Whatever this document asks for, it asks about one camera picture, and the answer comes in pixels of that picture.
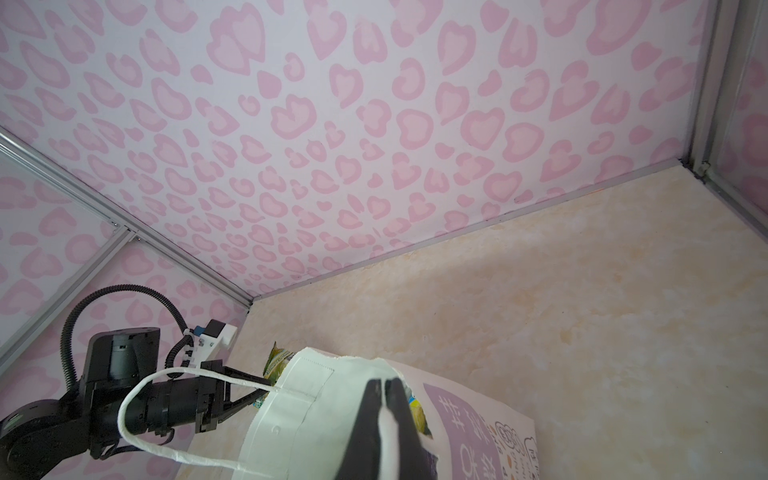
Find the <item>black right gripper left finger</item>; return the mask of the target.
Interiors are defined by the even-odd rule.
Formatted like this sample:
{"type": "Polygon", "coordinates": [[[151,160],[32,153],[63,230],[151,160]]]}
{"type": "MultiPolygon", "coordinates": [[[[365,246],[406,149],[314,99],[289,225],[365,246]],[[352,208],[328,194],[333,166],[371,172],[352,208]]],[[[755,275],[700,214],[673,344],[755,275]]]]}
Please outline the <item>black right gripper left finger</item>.
{"type": "Polygon", "coordinates": [[[381,407],[381,381],[370,380],[363,391],[336,479],[376,480],[379,477],[381,440],[378,418],[381,407]]]}

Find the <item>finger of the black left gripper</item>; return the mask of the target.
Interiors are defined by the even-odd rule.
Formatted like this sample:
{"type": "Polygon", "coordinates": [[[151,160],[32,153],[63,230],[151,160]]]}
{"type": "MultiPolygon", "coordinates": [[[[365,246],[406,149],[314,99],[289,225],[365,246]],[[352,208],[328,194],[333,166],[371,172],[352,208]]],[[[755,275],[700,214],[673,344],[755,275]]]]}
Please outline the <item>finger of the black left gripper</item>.
{"type": "Polygon", "coordinates": [[[262,390],[266,390],[268,387],[272,386],[272,383],[268,379],[225,366],[222,360],[204,361],[203,369],[222,374],[230,379],[256,383],[258,384],[258,389],[262,390]]]}
{"type": "Polygon", "coordinates": [[[231,400],[230,396],[226,394],[222,405],[214,408],[212,418],[217,423],[223,423],[246,407],[258,403],[266,395],[267,391],[263,389],[255,390],[235,400],[231,400]]]}

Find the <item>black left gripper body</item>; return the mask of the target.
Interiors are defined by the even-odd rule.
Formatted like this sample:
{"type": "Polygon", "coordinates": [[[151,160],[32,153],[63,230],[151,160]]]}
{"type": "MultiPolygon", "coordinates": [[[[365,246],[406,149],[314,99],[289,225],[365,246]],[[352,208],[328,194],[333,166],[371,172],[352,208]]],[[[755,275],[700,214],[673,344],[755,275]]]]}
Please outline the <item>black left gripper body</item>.
{"type": "Polygon", "coordinates": [[[196,377],[152,383],[146,399],[145,424],[150,432],[166,432],[193,424],[196,432],[217,428],[224,413],[227,387],[221,380],[196,377]]]}

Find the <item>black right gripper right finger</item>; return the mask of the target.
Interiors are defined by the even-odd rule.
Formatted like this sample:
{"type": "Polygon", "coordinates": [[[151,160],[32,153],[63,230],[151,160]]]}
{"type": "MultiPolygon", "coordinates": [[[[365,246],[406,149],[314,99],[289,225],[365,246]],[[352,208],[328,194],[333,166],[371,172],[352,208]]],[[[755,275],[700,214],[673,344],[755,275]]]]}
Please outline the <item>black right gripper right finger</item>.
{"type": "Polygon", "coordinates": [[[384,382],[383,478],[431,479],[431,465],[399,378],[384,382]]]}

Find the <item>white printed paper bag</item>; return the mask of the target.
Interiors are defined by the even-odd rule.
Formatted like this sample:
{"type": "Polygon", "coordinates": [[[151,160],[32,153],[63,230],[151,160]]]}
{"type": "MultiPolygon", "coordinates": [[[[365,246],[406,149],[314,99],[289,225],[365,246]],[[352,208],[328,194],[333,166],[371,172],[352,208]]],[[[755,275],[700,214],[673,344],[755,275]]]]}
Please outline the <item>white printed paper bag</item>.
{"type": "Polygon", "coordinates": [[[237,447],[222,459],[146,442],[129,432],[127,406],[118,430],[132,446],[177,463],[229,471],[235,479],[336,479],[363,391],[382,385],[378,418],[383,478],[384,382],[399,378],[420,401],[433,437],[419,434],[431,479],[537,479],[540,458],[533,421],[463,385],[392,360],[299,351],[267,397],[237,447]]]}

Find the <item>green Fox's spring tea packet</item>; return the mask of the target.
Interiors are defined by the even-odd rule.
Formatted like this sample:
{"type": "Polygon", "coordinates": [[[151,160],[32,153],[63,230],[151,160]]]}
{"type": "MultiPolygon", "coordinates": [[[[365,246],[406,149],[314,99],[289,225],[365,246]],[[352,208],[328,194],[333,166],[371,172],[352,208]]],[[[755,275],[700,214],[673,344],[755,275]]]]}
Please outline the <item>green Fox's spring tea packet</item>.
{"type": "Polygon", "coordinates": [[[408,406],[411,412],[411,416],[417,432],[428,438],[432,438],[432,432],[428,425],[428,420],[424,412],[423,406],[420,401],[414,395],[412,389],[408,386],[404,386],[405,394],[408,401],[408,406]]]}

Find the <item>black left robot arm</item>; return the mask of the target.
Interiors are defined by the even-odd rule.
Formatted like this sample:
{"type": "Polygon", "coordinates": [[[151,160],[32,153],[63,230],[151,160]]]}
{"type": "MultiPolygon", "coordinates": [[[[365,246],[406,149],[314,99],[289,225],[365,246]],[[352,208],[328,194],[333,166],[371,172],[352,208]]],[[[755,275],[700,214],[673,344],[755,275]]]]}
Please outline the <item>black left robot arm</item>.
{"type": "MultiPolygon", "coordinates": [[[[75,368],[74,327],[96,300],[117,292],[138,292],[159,301],[176,321],[183,337],[168,352],[165,365],[194,344],[194,334],[181,312],[163,294],[145,286],[119,284],[82,299],[65,320],[60,358],[67,390],[59,399],[27,404],[1,422],[1,476],[41,479],[62,461],[89,453],[95,460],[132,453],[117,424],[120,404],[140,380],[156,372],[161,333],[157,327],[102,332],[89,342],[82,373],[75,368]]],[[[267,393],[268,380],[207,360],[202,368],[220,379],[170,373],[143,387],[127,408],[126,426],[135,435],[151,433],[170,443],[179,426],[213,431],[225,420],[267,393]]]]}

